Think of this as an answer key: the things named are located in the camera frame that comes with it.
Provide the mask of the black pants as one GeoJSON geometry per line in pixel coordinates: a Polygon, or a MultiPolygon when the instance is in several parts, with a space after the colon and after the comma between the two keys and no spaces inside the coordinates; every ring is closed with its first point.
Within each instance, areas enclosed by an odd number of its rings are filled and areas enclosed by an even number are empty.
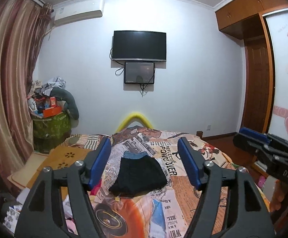
{"type": "Polygon", "coordinates": [[[160,190],[166,185],[165,173],[153,157],[145,156],[138,160],[122,158],[117,179],[109,192],[115,196],[135,197],[160,190]]]}

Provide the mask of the wooden door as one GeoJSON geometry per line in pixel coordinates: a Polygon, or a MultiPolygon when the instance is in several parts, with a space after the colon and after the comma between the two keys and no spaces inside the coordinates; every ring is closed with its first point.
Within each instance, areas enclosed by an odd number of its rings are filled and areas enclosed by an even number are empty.
{"type": "Polygon", "coordinates": [[[269,62],[264,38],[247,40],[246,97],[242,126],[263,132],[269,97],[269,62]]]}

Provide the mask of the folded blue jeans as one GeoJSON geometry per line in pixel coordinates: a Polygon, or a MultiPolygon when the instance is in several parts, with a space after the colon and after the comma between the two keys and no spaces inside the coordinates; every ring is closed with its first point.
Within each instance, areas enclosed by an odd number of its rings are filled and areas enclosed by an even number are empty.
{"type": "Polygon", "coordinates": [[[138,159],[141,159],[145,156],[148,156],[148,154],[146,152],[132,153],[129,151],[125,151],[123,154],[123,158],[132,159],[132,160],[138,160],[138,159]]]}

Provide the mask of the yellow foam headboard tube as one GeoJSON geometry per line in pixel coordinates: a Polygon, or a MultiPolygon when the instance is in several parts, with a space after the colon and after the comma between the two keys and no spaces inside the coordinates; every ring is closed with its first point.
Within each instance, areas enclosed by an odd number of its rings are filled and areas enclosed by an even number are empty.
{"type": "Polygon", "coordinates": [[[140,123],[146,128],[154,128],[152,123],[143,114],[139,112],[132,112],[125,119],[123,119],[116,132],[120,132],[135,122],[140,123]]]}

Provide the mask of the green fabric storage bin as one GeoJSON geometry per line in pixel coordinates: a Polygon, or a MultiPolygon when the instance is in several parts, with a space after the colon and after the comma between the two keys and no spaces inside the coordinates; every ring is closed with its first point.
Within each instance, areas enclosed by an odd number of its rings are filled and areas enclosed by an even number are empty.
{"type": "Polygon", "coordinates": [[[71,135],[71,121],[67,113],[61,112],[49,118],[32,117],[34,150],[48,154],[71,135]]]}

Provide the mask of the printed newspaper bed blanket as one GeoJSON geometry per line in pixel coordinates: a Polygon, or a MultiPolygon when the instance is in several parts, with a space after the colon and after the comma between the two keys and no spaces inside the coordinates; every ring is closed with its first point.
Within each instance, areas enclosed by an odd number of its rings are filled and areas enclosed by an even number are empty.
{"type": "Polygon", "coordinates": [[[145,128],[114,134],[105,169],[87,182],[104,237],[273,237],[245,169],[197,136],[145,128]]]}

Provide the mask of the orange box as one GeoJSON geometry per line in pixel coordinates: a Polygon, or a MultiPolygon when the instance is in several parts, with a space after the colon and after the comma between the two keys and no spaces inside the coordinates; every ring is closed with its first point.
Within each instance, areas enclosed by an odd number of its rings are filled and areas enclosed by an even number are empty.
{"type": "Polygon", "coordinates": [[[50,108],[43,110],[43,117],[44,118],[53,117],[55,115],[58,115],[61,112],[62,112],[62,108],[60,106],[50,107],[50,108]]]}

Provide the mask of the white wardrobe door with hearts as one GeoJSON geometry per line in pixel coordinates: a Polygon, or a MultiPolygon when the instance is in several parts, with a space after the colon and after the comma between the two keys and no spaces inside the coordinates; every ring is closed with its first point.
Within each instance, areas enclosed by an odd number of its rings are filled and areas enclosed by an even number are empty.
{"type": "Polygon", "coordinates": [[[269,133],[288,140],[288,9],[265,15],[275,68],[274,105],[269,133]]]}

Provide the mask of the wooden upper cabinet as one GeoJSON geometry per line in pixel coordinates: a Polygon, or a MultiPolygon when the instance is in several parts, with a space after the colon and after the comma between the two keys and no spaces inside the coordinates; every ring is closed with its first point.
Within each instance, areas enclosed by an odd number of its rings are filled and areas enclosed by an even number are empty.
{"type": "Polygon", "coordinates": [[[288,0],[232,0],[215,12],[218,29],[239,40],[261,36],[259,13],[277,8],[288,8],[288,0]]]}

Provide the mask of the white air conditioner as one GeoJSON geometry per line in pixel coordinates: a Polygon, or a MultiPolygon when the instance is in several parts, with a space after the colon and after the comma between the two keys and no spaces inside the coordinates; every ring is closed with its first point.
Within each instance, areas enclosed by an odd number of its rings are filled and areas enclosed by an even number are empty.
{"type": "Polygon", "coordinates": [[[104,0],[85,0],[62,6],[56,10],[54,25],[62,26],[81,20],[100,18],[103,15],[104,0]]]}

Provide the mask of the striped pink curtain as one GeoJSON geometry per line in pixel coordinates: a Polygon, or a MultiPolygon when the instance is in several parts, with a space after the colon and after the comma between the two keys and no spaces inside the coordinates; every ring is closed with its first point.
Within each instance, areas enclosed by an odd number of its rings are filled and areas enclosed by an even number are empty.
{"type": "Polygon", "coordinates": [[[0,173],[19,170],[33,151],[27,97],[52,7],[0,0],[0,173]]]}

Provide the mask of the wooden bed post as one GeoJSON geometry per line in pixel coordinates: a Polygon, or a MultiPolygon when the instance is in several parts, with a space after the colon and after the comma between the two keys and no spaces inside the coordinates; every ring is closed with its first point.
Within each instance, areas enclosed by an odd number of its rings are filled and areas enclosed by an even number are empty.
{"type": "Polygon", "coordinates": [[[199,138],[202,138],[203,137],[203,131],[197,131],[196,136],[198,136],[199,138]]]}

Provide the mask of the small wall monitor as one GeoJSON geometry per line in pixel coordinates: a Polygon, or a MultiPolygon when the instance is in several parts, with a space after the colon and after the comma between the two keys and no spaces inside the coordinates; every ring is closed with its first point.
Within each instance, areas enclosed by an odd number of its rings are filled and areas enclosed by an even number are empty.
{"type": "Polygon", "coordinates": [[[129,61],[124,64],[125,84],[154,84],[155,64],[152,62],[129,61]]]}

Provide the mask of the large wall television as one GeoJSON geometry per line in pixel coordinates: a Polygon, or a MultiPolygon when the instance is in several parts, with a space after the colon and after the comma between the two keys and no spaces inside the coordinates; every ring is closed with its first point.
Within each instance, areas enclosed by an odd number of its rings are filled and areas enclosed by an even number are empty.
{"type": "Polygon", "coordinates": [[[114,31],[112,59],[115,61],[166,61],[166,33],[114,31]]]}

